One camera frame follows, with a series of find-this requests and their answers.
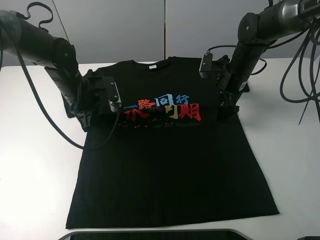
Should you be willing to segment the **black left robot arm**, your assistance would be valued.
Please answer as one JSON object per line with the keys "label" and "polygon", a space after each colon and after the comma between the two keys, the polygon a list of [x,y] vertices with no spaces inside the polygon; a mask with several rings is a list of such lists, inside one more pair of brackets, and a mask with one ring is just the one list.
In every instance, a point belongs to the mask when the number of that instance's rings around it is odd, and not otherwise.
{"label": "black left robot arm", "polygon": [[43,66],[59,89],[67,111],[85,132],[102,116],[117,112],[119,94],[113,78],[92,73],[82,76],[75,47],[30,24],[22,14],[1,10],[0,50],[16,56],[24,70],[25,61]]}

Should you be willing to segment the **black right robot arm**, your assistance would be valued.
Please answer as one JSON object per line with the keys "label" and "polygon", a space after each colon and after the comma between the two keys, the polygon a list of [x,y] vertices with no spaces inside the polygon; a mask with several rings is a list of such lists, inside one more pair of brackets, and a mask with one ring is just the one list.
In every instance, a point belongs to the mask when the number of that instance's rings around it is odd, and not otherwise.
{"label": "black right robot arm", "polygon": [[238,43],[229,63],[223,72],[217,75],[217,81],[222,88],[223,100],[219,109],[219,117],[227,119],[236,113],[239,98],[246,90],[247,81],[262,54],[278,47],[276,41],[292,36],[295,40],[301,35],[305,38],[295,53],[289,66],[296,61],[298,64],[298,81],[305,98],[290,99],[285,96],[283,87],[289,73],[286,69],[280,82],[280,95],[289,103],[309,103],[314,101],[316,109],[320,108],[320,93],[316,90],[318,74],[314,74],[314,65],[309,67],[311,90],[307,91],[302,82],[303,56],[309,44],[312,44],[311,59],[314,59],[316,49],[320,45],[320,2],[318,0],[282,0],[270,5],[259,14],[247,13],[241,20],[237,38]]}

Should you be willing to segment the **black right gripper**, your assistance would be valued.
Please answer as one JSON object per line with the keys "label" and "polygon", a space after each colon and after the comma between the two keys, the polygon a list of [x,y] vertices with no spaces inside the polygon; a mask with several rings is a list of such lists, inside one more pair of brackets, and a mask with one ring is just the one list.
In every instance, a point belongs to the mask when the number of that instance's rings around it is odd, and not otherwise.
{"label": "black right gripper", "polygon": [[237,115],[240,109],[239,106],[237,106],[237,101],[239,100],[241,93],[231,92],[227,89],[227,85],[230,82],[232,76],[227,68],[228,63],[228,59],[218,59],[214,61],[214,64],[220,66],[221,68],[220,71],[215,72],[216,83],[220,90],[217,121],[221,123]]}

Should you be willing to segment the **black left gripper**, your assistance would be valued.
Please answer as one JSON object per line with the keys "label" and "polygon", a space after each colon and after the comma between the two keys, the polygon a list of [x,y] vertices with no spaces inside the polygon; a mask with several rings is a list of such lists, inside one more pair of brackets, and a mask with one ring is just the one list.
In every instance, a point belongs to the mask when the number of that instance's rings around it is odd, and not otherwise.
{"label": "black left gripper", "polygon": [[77,88],[73,104],[65,100],[65,112],[68,118],[77,118],[84,132],[91,127],[92,113],[104,114],[110,108],[110,77],[86,76]]}

